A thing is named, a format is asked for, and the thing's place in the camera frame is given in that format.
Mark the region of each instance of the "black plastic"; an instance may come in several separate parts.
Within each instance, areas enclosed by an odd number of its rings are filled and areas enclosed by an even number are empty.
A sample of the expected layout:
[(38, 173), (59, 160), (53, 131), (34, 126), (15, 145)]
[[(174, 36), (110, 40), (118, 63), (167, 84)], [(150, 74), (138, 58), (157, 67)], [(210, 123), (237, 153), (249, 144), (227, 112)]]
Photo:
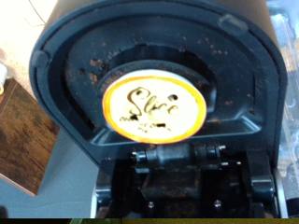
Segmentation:
[(130, 71), (166, 69), (207, 101), (186, 142), (264, 150), (276, 165), (287, 76), (265, 2), (216, 2), (59, 1), (31, 60), (38, 102), (96, 164), (129, 159), (150, 146), (107, 127), (103, 92)]

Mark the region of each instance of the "logo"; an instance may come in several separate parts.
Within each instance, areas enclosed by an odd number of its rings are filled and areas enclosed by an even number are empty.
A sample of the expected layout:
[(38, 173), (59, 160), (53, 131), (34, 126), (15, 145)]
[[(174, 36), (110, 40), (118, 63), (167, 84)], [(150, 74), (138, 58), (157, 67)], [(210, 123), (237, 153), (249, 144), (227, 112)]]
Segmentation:
[(117, 133), (136, 142), (169, 144), (199, 131), (206, 118), (202, 94), (185, 78), (141, 70), (110, 85), (104, 116)]

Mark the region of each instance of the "coffee maker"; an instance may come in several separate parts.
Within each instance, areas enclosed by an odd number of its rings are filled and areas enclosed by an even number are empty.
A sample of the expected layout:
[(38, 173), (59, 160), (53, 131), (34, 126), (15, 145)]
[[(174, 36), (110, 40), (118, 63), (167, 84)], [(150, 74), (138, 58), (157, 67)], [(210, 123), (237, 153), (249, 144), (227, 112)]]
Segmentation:
[(37, 101), (99, 166), (98, 217), (287, 217), (265, 1), (58, 1)]

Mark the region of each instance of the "wooden surface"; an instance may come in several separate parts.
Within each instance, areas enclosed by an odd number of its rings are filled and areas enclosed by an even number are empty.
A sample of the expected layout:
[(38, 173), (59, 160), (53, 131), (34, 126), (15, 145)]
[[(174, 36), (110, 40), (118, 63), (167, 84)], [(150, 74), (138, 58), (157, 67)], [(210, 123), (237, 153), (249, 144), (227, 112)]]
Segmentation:
[(37, 195), (58, 126), (14, 79), (0, 95), (0, 177)]

